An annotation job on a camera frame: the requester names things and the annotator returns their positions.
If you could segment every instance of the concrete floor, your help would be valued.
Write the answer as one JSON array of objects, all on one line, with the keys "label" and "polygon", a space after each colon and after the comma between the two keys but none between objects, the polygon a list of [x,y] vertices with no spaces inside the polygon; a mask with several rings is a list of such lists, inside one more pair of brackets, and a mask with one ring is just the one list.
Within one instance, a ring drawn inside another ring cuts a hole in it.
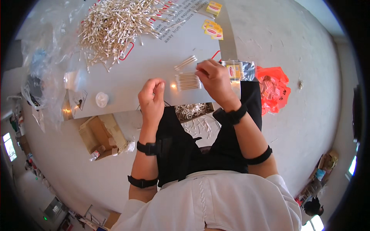
[{"label": "concrete floor", "polygon": [[[262,67],[282,67],[292,92],[278,114],[263,117],[262,132],[274,150],[279,173],[292,195],[305,185],[321,154],[332,146],[340,110],[340,67],[336,46],[325,28],[294,0],[229,1],[238,58]],[[304,81],[299,90],[298,80]],[[128,198],[135,152],[90,162],[78,133],[86,119],[69,120],[61,131],[43,133],[24,102],[26,136],[36,164],[72,210],[84,214],[90,204],[122,212]],[[128,140],[137,139],[139,111],[116,113]],[[211,145],[212,138],[199,141]]]}]

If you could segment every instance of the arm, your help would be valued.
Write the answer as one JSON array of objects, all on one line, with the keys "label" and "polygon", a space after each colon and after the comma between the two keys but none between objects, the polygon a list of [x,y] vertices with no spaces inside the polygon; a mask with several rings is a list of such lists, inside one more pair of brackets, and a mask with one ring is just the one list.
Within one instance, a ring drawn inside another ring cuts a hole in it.
[{"label": "arm", "polygon": [[[214,60],[206,60],[199,63],[196,69],[198,71],[195,74],[199,76],[204,88],[226,112],[237,111],[241,107],[240,100],[231,89],[225,67]],[[266,151],[267,142],[248,113],[234,128],[244,158],[253,159]],[[249,165],[248,171],[264,178],[278,174],[273,154],[261,164]]]},{"label": "arm", "polygon": [[[139,137],[139,142],[142,144],[155,143],[155,134],[164,111],[164,86],[165,82],[162,79],[149,79],[138,94],[143,117]],[[131,176],[135,179],[156,179],[158,177],[157,157],[147,156],[145,153],[137,151]],[[156,193],[156,185],[147,188],[130,185],[128,199],[136,199],[147,203],[153,199]]]}]

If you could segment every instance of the yellow package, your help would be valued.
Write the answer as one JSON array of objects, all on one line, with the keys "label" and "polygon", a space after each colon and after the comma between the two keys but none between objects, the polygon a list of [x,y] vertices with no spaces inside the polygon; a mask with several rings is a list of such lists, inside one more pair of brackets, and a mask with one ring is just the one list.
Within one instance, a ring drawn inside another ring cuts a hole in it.
[{"label": "yellow package", "polygon": [[223,33],[222,33],[222,28],[218,30],[217,35],[212,35],[211,39],[218,39],[218,40],[223,40]]},{"label": "yellow package", "polygon": [[206,27],[207,27],[207,25],[208,25],[208,24],[210,24],[210,23],[212,23],[212,21],[211,21],[211,20],[208,20],[208,19],[204,20],[204,23],[203,23],[203,25],[202,25],[202,29],[203,29],[203,30],[205,30],[205,29],[206,29]]},{"label": "yellow package", "polygon": [[207,35],[217,35],[220,29],[221,27],[219,25],[208,24],[204,33]]},{"label": "yellow package", "polygon": [[229,78],[238,79],[241,77],[241,74],[240,74],[241,67],[239,64],[226,65],[226,68],[228,69]]},{"label": "yellow package", "polygon": [[221,4],[216,3],[214,1],[210,1],[209,5],[207,6],[206,11],[208,13],[211,13],[211,14],[214,14],[215,16],[217,16],[221,11],[221,7],[222,7]]}]

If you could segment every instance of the white shirt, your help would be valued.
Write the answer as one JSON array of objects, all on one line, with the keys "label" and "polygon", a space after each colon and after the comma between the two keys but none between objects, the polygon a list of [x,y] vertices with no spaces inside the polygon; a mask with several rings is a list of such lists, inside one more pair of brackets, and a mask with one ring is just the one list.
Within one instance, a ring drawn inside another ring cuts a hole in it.
[{"label": "white shirt", "polygon": [[215,172],[165,184],[148,203],[128,200],[111,230],[301,229],[301,210],[280,175]]}]

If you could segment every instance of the red plastic bag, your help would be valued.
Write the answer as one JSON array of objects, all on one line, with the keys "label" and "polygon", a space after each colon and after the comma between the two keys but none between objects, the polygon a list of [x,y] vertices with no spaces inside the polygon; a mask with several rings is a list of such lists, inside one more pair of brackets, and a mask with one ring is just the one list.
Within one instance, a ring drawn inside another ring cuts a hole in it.
[{"label": "red plastic bag", "polygon": [[262,115],[268,111],[278,113],[288,102],[288,77],[281,67],[257,67],[257,79],[261,90]]}]

